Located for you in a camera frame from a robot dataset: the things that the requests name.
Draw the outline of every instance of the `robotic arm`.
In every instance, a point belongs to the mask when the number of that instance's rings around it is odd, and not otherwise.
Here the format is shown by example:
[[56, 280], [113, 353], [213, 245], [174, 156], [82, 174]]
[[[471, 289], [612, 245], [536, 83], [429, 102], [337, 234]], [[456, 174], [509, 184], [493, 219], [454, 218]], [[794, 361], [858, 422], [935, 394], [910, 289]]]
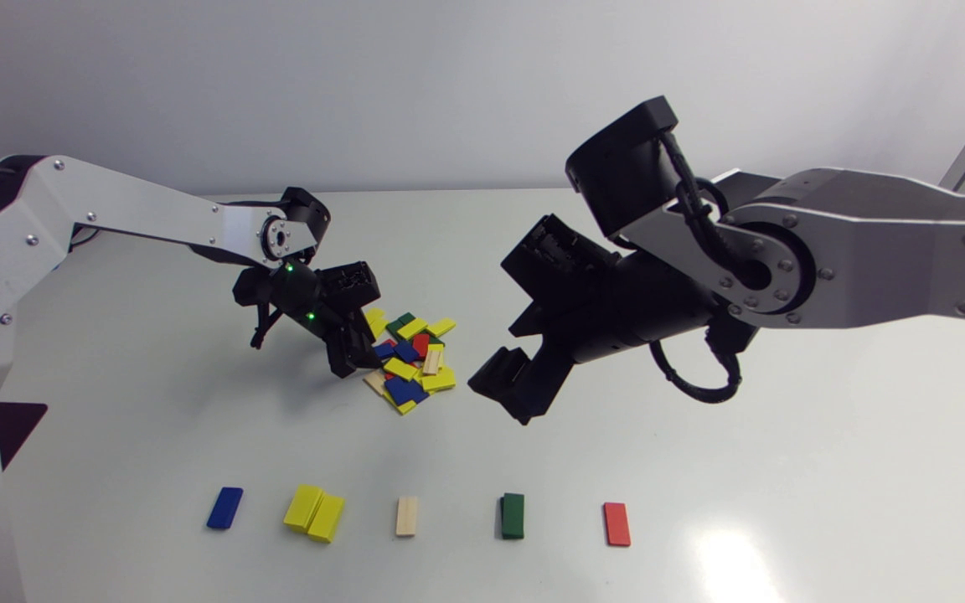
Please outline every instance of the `robotic arm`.
[[[759, 327], [965, 319], [965, 195], [843, 169], [783, 180], [733, 172], [712, 183], [694, 178], [675, 126], [659, 96], [568, 159], [601, 232], [630, 255], [547, 216], [503, 260], [533, 299], [509, 331], [543, 344], [533, 359], [500, 348], [468, 385], [514, 419], [544, 415], [575, 363], [643, 344], [679, 389], [720, 402], [738, 389], [736, 354]], [[660, 346], [701, 326], [728, 373], [719, 389], [683, 381]]]

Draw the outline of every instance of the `beige wooden block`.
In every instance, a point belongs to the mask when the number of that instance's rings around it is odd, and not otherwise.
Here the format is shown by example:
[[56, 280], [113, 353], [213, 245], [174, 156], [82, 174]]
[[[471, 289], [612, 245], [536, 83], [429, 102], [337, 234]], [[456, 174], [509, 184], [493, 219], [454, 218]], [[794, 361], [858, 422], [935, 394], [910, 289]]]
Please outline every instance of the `beige wooden block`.
[[399, 537], [414, 537], [418, 511], [419, 497], [399, 497], [397, 500], [397, 535]]

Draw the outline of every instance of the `white wall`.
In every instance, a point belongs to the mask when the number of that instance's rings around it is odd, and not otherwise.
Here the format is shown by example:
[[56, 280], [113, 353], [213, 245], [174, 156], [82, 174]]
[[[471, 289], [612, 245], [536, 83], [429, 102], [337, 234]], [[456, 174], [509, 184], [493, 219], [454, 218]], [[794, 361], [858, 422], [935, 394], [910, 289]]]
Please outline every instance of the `white wall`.
[[705, 175], [936, 182], [965, 142], [965, 1], [0, 0], [0, 157], [198, 193], [564, 186], [659, 93]]

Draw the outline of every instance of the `yellow wooden block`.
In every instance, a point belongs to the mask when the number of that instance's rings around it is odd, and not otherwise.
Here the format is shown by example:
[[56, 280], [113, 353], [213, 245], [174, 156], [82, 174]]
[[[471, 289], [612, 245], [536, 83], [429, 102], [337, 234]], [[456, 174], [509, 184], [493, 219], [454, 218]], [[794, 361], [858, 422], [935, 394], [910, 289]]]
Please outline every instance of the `yellow wooden block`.
[[431, 333], [434, 337], [440, 337], [445, 335], [446, 332], [452, 331], [452, 328], [456, 325], [457, 322], [452, 319], [441, 319], [432, 325], [426, 326], [426, 332]]
[[284, 524], [292, 528], [292, 531], [306, 532], [307, 527], [311, 526], [312, 519], [315, 518], [315, 511], [318, 510], [323, 497], [323, 489], [318, 486], [307, 484], [297, 486], [296, 495], [292, 497], [292, 502], [288, 503], [288, 511], [285, 512], [285, 519], [283, 519]]
[[437, 370], [437, 374], [429, 375], [429, 377], [424, 377], [419, 381], [422, 384], [424, 392], [433, 393], [441, 392], [442, 389], [450, 389], [452, 386], [457, 384], [457, 376], [452, 372], [452, 368], [441, 367]]
[[386, 373], [395, 374], [404, 381], [412, 381], [412, 378], [415, 377], [415, 371], [415, 365], [410, 365], [399, 358], [390, 358], [390, 361], [386, 363]]
[[426, 321], [422, 319], [416, 319], [409, 324], [402, 326], [402, 328], [397, 329], [397, 335], [400, 335], [404, 339], [412, 339], [414, 336], [419, 335], [422, 329], [426, 328]]
[[378, 319], [368, 321], [367, 326], [371, 327], [371, 335], [374, 336], [375, 340], [378, 340], [379, 335], [382, 335], [382, 332], [386, 331], [389, 324], [390, 321], [387, 321], [383, 317], [378, 317]]
[[318, 504], [315, 518], [311, 520], [311, 527], [307, 528], [307, 537], [317, 542], [333, 542], [333, 535], [338, 531], [341, 520], [341, 510], [345, 508], [345, 499], [339, 496], [324, 496]]
[[386, 311], [382, 308], [370, 308], [364, 312], [364, 319], [367, 320], [368, 323], [373, 323], [375, 319], [380, 319], [381, 317], [385, 316]]

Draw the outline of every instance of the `blue wooden block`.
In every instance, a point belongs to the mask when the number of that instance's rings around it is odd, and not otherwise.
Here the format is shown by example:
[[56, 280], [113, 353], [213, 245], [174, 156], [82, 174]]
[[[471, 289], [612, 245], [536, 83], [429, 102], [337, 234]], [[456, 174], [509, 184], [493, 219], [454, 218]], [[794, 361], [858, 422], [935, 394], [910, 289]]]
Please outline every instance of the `blue wooden block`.
[[394, 355], [394, 347], [389, 343], [380, 343], [374, 347], [374, 352], [379, 355], [379, 360], [384, 360]]
[[407, 363], [414, 363], [419, 359], [419, 352], [416, 352], [409, 340], [401, 341], [394, 346], [394, 353]]
[[390, 392], [390, 396], [394, 398], [395, 405], [405, 405], [407, 402], [412, 400], [412, 396], [415, 393], [412, 384], [415, 381], [405, 381], [397, 375], [394, 378], [386, 380], [386, 390]]
[[218, 500], [214, 501], [211, 516], [207, 519], [207, 527], [215, 530], [229, 530], [233, 518], [237, 515], [237, 505], [240, 497], [245, 495], [244, 488], [222, 488]]

